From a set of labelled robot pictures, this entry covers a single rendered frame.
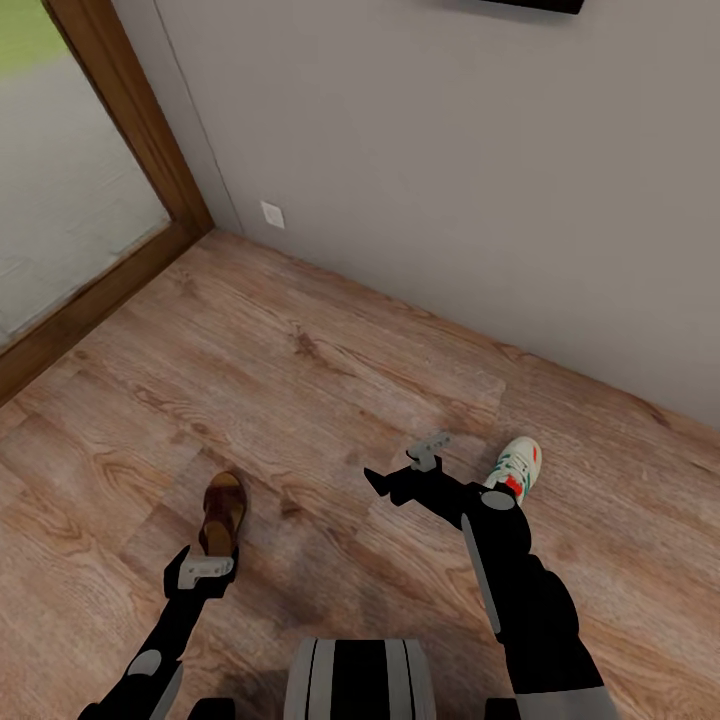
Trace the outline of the sandal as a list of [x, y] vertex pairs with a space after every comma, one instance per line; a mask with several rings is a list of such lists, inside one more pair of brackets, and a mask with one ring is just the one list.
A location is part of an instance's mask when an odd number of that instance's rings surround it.
[[243, 484], [233, 473], [215, 475], [205, 491], [205, 520], [199, 531], [199, 545], [205, 557], [232, 557], [239, 529], [247, 512]]

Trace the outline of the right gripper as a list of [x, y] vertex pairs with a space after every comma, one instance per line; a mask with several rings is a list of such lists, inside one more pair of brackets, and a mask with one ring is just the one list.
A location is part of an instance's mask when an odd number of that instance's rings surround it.
[[422, 506], [429, 508], [433, 513], [435, 509], [435, 497], [441, 485], [450, 477], [442, 472], [442, 459], [434, 456], [436, 467], [427, 471], [405, 467], [400, 471], [388, 474], [386, 477], [364, 468], [364, 476], [370, 481], [374, 490], [380, 496], [390, 495], [390, 500], [401, 506], [410, 500], [416, 499]]

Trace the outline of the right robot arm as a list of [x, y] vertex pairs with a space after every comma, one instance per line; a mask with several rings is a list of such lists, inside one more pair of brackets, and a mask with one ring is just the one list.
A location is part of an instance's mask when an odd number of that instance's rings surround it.
[[505, 648], [521, 720], [621, 720], [579, 639], [565, 584], [527, 554], [532, 537], [517, 500], [443, 473], [436, 452], [452, 446], [447, 432], [410, 446], [411, 466], [386, 477], [364, 468], [364, 476], [396, 506], [416, 499], [463, 531], [489, 621]]

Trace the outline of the gym shoe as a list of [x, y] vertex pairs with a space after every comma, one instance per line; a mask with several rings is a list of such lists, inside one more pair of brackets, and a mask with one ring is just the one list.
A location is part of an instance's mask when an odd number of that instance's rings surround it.
[[542, 453], [531, 437], [521, 436], [505, 447], [485, 487], [512, 495], [520, 505], [539, 478]]

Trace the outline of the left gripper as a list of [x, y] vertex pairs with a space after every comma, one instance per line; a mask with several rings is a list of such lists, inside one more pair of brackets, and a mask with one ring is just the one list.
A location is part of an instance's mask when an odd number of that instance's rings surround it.
[[190, 545], [185, 546], [179, 555], [164, 569], [164, 594], [169, 600], [163, 613], [169, 612], [170, 610], [182, 610], [182, 612], [188, 612], [196, 623], [204, 602], [207, 599], [222, 599], [228, 584], [234, 583], [240, 550], [238, 546], [236, 546], [231, 557], [231, 559], [235, 559], [233, 569], [230, 573], [227, 573], [227, 575], [201, 577], [193, 589], [179, 589], [179, 570], [189, 549]]

